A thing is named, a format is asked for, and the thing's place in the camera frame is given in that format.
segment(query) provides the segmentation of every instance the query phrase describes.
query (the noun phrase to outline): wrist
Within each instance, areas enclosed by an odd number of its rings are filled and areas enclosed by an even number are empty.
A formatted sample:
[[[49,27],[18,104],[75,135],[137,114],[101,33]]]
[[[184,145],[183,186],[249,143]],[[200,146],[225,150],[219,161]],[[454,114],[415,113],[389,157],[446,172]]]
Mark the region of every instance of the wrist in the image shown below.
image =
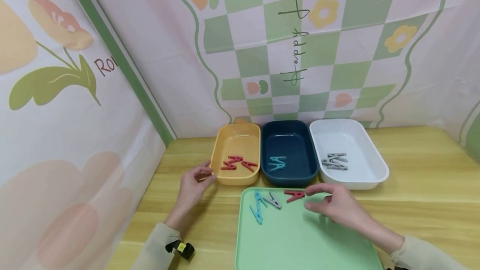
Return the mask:
[[[404,242],[404,237],[391,229],[383,226],[381,223],[372,219],[358,230],[360,234],[369,239],[377,247],[391,255],[394,251],[400,249]]]
[[[178,206],[174,206],[170,214],[168,214],[167,218],[165,219],[164,224],[171,229],[180,231],[181,224],[187,213],[187,210],[184,210]]]

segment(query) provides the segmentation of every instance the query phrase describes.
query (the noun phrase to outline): table surface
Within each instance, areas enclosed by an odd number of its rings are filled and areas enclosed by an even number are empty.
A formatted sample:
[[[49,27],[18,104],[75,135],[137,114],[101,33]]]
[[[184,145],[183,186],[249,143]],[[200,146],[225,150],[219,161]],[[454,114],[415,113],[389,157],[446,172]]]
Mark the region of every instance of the table surface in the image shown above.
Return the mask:
[[[367,132],[390,167],[390,177],[375,189],[354,191],[357,200],[398,233],[431,242],[465,266],[480,269],[480,166],[437,128]],[[208,160],[214,143],[214,137],[205,137],[170,144],[108,269],[132,267],[155,224],[163,222],[173,207],[181,175]],[[263,176],[253,186],[271,187]],[[188,263],[176,255],[170,270],[235,268],[244,188],[208,189],[182,233],[182,239],[195,246],[195,257]],[[388,255],[377,252],[382,264],[391,266]]]

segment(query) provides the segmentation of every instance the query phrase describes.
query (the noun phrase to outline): green checkered fabric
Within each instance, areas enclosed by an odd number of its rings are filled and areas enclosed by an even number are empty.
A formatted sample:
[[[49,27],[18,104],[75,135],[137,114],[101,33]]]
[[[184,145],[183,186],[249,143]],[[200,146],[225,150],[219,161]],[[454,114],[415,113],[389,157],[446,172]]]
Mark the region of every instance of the green checkered fabric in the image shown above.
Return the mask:
[[[237,122],[354,118],[369,127],[434,10],[402,0],[220,0],[202,55]]]

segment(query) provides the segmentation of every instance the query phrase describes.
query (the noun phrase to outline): plastic tray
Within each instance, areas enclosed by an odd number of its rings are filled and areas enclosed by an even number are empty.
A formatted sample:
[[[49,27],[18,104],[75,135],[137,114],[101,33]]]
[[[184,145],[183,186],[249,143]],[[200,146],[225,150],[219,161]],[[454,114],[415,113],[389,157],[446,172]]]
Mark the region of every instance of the plastic tray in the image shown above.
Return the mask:
[[[367,190],[388,178],[387,164],[359,122],[351,119],[317,120],[310,124],[310,134],[320,161],[326,159],[328,153],[347,154],[347,171],[326,169],[320,164],[321,176],[326,183]]]
[[[254,209],[254,191],[266,197],[268,191],[282,204],[277,210],[261,205],[263,224]],[[248,188],[240,200],[236,270],[383,270],[373,245],[353,230],[303,207],[306,200],[322,200],[325,195],[286,203],[284,189]]]
[[[285,156],[284,169],[269,172],[270,157]],[[273,121],[262,128],[262,171],[279,187],[304,187],[318,173],[318,161],[308,127],[301,121]]]
[[[236,163],[236,170],[221,170],[223,162],[229,160],[229,155],[243,156],[249,162],[258,166],[252,167],[254,172]],[[211,168],[217,175],[217,181],[224,185],[251,185],[258,176],[260,169],[260,128],[256,124],[228,124],[217,134],[213,149]]]

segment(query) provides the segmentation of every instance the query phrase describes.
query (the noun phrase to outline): dark blue tray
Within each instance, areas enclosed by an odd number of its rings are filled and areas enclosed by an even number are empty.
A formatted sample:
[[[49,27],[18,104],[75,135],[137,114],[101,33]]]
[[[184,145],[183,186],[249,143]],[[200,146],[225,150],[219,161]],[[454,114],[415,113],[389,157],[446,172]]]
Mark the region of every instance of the dark blue tray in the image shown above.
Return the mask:
[[[261,167],[266,178],[278,187],[304,187],[318,173],[318,160],[305,123],[298,120],[268,122],[262,128]],[[272,173],[270,157],[285,156],[285,168]]]

